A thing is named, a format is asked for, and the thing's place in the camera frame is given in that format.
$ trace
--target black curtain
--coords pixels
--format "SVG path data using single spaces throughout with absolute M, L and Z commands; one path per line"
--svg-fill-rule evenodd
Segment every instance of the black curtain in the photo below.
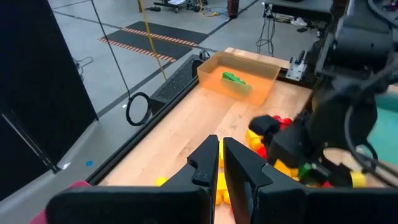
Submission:
M 49 170 L 0 116 L 0 201 Z
M 93 105 L 46 0 L 2 1 L 0 27 L 0 100 L 56 163 L 97 118 Z

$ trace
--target black ring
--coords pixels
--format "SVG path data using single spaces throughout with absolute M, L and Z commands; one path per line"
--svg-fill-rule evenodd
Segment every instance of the black ring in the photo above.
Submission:
M 144 97 L 145 100 L 146 100 L 147 103 L 148 103 L 148 107 L 147 107 L 147 112 L 145 113 L 145 116 L 143 117 L 143 119 L 142 119 L 140 122 L 135 123 L 135 122 L 133 122 L 133 121 L 131 120 L 131 118 L 130 118 L 130 106 L 131 106 L 132 101 L 133 101 L 137 96 L 142 96 L 142 97 Z M 143 93 L 143 92 L 138 92 L 138 93 L 134 94 L 132 97 L 129 98 L 129 102 L 127 103 L 127 108 L 126 108 L 126 119 L 127 119 L 127 122 L 128 122 L 129 124 L 131 124 L 131 125 L 133 125 L 133 126 L 140 126 L 140 125 L 143 125 L 143 124 L 145 124 L 145 122 L 149 119 L 150 114 L 151 114 L 151 110 L 150 110 L 150 106 L 149 106 L 149 96 L 148 96 L 147 94 L 145 94 L 145 93 Z

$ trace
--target yellow toy block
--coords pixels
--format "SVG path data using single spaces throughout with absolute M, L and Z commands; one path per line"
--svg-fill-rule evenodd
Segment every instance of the yellow toy block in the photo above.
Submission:
M 218 144 L 218 167 L 224 167 L 224 139 Z
M 249 147 L 252 150 L 258 150 L 262 146 L 261 140 L 263 138 L 264 138 L 263 136 L 254 133 L 250 129 L 248 129 L 248 131 L 246 132 L 246 141 L 248 142 Z
M 290 178 L 294 180 L 299 180 L 297 176 L 299 176 L 299 170 L 298 169 L 291 169 L 287 167 L 282 161 L 279 159 L 276 160 L 274 168 L 279 170 L 279 172 L 289 176 Z
M 166 178 L 166 177 L 159 177 L 158 179 L 156 179 L 155 185 L 156 185 L 157 187 L 160 187 L 160 186 L 162 186 L 164 183 L 166 183 L 166 181 L 167 181 L 167 178 Z
M 226 188 L 225 174 L 218 173 L 217 178 L 217 193 L 216 193 L 216 205 L 219 205 L 224 199 L 224 202 L 231 205 L 231 199 L 229 198 L 228 189 Z
M 366 187 L 366 178 L 361 171 L 351 171 L 349 174 L 351 174 L 353 188 Z

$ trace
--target green toy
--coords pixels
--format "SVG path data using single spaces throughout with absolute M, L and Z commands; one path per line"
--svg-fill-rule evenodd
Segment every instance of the green toy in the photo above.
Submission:
M 223 78 L 246 85 L 245 81 L 242 81 L 239 77 L 234 76 L 231 72 L 223 72 Z
M 311 164 L 305 163 L 302 167 L 298 168 L 298 177 L 299 178 L 304 177 L 310 172 L 311 169 L 312 169 Z

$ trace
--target floor mat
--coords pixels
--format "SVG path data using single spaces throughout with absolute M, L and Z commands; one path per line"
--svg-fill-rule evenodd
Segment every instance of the floor mat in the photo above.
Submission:
M 197 46 L 209 36 L 200 32 L 178 29 L 174 27 L 153 24 L 150 22 L 148 24 L 152 37 L 193 47 Z M 145 23 L 142 21 L 131 24 L 123 30 L 135 34 L 147 35 Z
M 152 48 L 150 47 L 149 39 L 144 35 L 119 30 L 109 34 L 108 39 L 110 44 L 117 47 L 122 47 L 124 49 L 133 50 L 141 54 L 155 57 L 155 54 L 152 52 Z M 175 62 L 192 49 L 188 46 L 174 44 L 163 40 L 152 40 L 159 59 L 168 60 L 170 62 Z M 99 41 L 106 42 L 106 39 L 102 37 Z

